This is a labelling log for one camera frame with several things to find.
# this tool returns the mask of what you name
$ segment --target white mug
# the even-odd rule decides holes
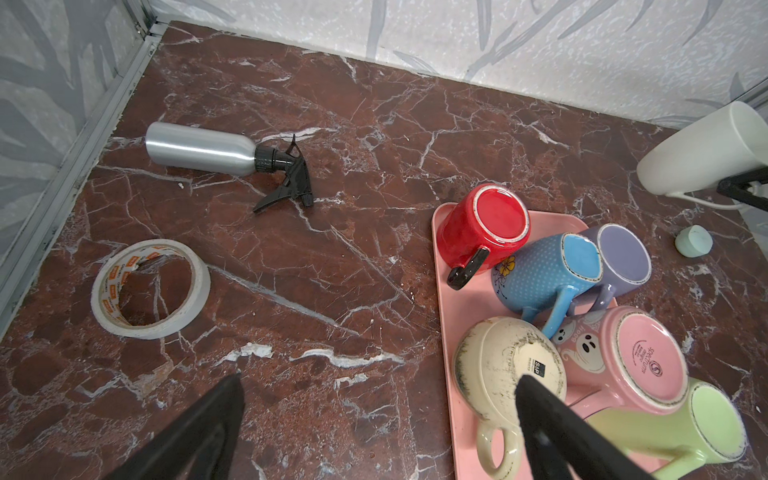
[[[721,210],[685,192],[715,187],[720,180],[768,165],[768,124],[749,105],[735,101],[658,144],[637,164],[637,176],[654,195],[683,198]]]
[[[480,417],[480,465],[495,480],[514,478],[520,468],[524,443],[515,389],[524,374],[565,399],[565,368],[554,345],[530,323],[509,316],[495,316],[473,326],[453,357],[458,390]],[[504,458],[498,466],[491,450],[496,429],[504,436]]]

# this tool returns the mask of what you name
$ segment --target mug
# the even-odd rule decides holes
[[[520,467],[523,436],[515,404],[518,380],[529,374],[560,400],[565,370],[554,345],[530,323],[495,316],[465,334],[453,356],[453,376],[464,400],[480,417],[478,459],[491,478],[514,478]],[[496,429],[504,437],[504,457],[495,466],[491,442]]]
[[[498,185],[478,185],[438,227],[438,251],[452,268],[448,285],[461,289],[475,273],[525,245],[530,235],[528,209],[517,195]]]
[[[747,446],[741,416],[728,396],[698,379],[690,379],[684,405],[671,415],[609,409],[588,423],[624,453],[669,460],[653,472],[657,480],[677,480],[705,463],[735,462]]]
[[[736,210],[741,204],[714,204],[684,193],[766,165],[768,124],[749,105],[735,101],[658,144],[637,164],[637,177],[654,195]]]
[[[683,405],[688,368],[656,319],[633,306],[573,316],[552,337],[581,418],[608,407],[665,415]]]
[[[532,323],[536,314],[552,307],[544,335],[554,335],[571,301],[603,278],[598,248],[577,233],[542,238],[494,267],[493,290],[504,306]]]
[[[603,259],[603,279],[571,302],[568,315],[577,305],[594,302],[589,309],[605,310],[615,296],[621,296],[644,285],[650,279],[650,255],[643,242],[626,227],[606,223],[581,232],[592,240]]]

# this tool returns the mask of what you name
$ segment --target pink ghost mug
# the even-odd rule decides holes
[[[688,368],[661,323],[633,306],[571,317],[551,338],[581,418],[609,407],[665,415],[683,405]]]

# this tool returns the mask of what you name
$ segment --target yellow flower print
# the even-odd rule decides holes
[[[501,275],[507,276],[514,269],[515,269],[515,256],[511,255],[502,260],[501,267],[498,269],[498,271]]]

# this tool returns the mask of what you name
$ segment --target wallpaper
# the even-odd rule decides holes
[[[0,259],[139,39],[120,0],[0,0]]]
[[[151,0],[258,38],[684,127],[768,78],[765,0]]]

